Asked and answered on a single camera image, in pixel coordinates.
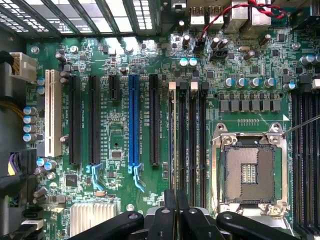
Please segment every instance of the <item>white pci slot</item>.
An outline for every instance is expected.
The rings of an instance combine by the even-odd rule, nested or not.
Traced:
[[[45,70],[45,157],[62,155],[62,85],[57,70]]]

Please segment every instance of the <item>green circuit board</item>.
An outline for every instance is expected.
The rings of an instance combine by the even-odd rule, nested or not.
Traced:
[[[73,166],[69,164],[68,145],[62,145],[62,156],[56,157],[57,168],[54,170],[55,178],[48,179],[46,175],[38,177],[38,187],[48,190],[48,198],[41,205],[46,210],[45,223],[47,240],[67,238],[70,228],[70,207],[76,203],[104,202],[116,204],[117,214],[134,209],[144,215],[151,207],[159,207],[164,204],[164,190],[170,188],[175,181],[173,171],[173,158],[171,157],[172,142],[170,118],[170,104],[172,104],[172,92],[169,90],[169,82],[179,82],[180,79],[187,82],[189,86],[191,79],[198,82],[199,92],[202,83],[207,82],[209,89],[205,102],[205,131],[206,131],[206,190],[205,208],[211,215],[215,212],[212,205],[212,138],[217,124],[223,123],[230,132],[258,132],[265,133],[274,122],[278,122],[283,130],[291,127],[291,97],[283,89],[285,83],[295,83],[297,75],[312,74],[314,69],[306,68],[299,62],[300,57],[306,54],[314,54],[317,46],[310,41],[313,32],[303,33],[290,31],[286,27],[270,28],[266,34],[270,34],[272,40],[264,46],[258,44],[257,39],[241,40],[237,34],[215,34],[207,39],[207,45],[202,54],[194,54],[192,49],[195,44],[195,36],[190,33],[189,47],[183,47],[183,38],[180,34],[173,32],[167,37],[150,38],[66,38],[60,42],[56,40],[44,40],[34,42],[27,47],[27,55],[37,59],[38,77],[45,76],[45,70],[59,70],[59,61],[55,58],[56,53],[62,52],[73,69],[72,74],[81,80],[81,164]],[[210,61],[210,42],[213,37],[228,39],[228,56],[223,60]],[[292,45],[300,43],[298,50],[293,50]],[[132,46],[130,52],[126,46]],[[31,47],[38,47],[39,54],[32,54]],[[71,46],[77,46],[76,54],[70,52]],[[105,46],[115,50],[111,56],[104,52]],[[243,56],[246,52],[239,51],[240,47],[249,46],[255,51],[255,56],[246,61]],[[195,68],[181,68],[181,58],[196,58]],[[120,68],[127,68],[126,74],[120,72]],[[142,192],[135,186],[132,174],[128,173],[129,156],[129,91],[128,77],[137,74],[140,79],[139,96],[139,161],[142,163],[139,184],[144,188]],[[150,93],[149,74],[158,74],[159,79],[159,166],[150,165]],[[109,100],[108,76],[117,75],[120,82],[120,101]],[[98,76],[100,81],[100,162],[102,168],[98,173],[98,183],[102,186],[106,195],[96,196],[97,188],[94,187],[91,175],[87,173],[88,165],[88,137],[89,131],[89,87],[88,76]],[[224,81],[227,78],[237,80],[245,78],[252,80],[260,79],[257,88],[245,86],[237,88],[234,85],[226,88]],[[268,78],[275,79],[275,85],[266,88],[263,81]],[[27,87],[27,105],[37,107],[39,104],[39,86],[29,84]],[[62,87],[62,133],[69,133],[68,122],[68,91],[67,85]],[[186,112],[189,112],[189,98],[186,101]],[[264,109],[259,111],[231,111],[229,105],[223,110],[221,101],[260,100],[278,101],[279,109]],[[196,100],[195,120],[199,120],[199,100]],[[38,115],[37,134],[43,135],[45,139],[44,118]],[[199,124],[196,124],[196,159],[199,164],[199,138],[201,135]],[[189,117],[186,119],[185,140],[189,140]],[[36,144],[43,143],[38,139]],[[186,154],[186,166],[188,167],[188,144]],[[292,158],[291,139],[288,138],[287,148],[287,186],[288,205],[291,205],[292,196]],[[113,159],[112,151],[121,151],[121,157]],[[282,192],[282,164],[281,153],[276,151],[274,160],[274,192],[275,197],[280,199]],[[76,175],[76,184],[70,186],[68,179],[70,175]],[[186,192],[190,193],[188,178],[186,180]],[[196,171],[196,200],[195,206],[200,204],[199,200],[199,170]],[[66,203],[59,204],[57,196],[66,196]],[[286,216],[289,224],[292,224],[292,208],[289,208]]]

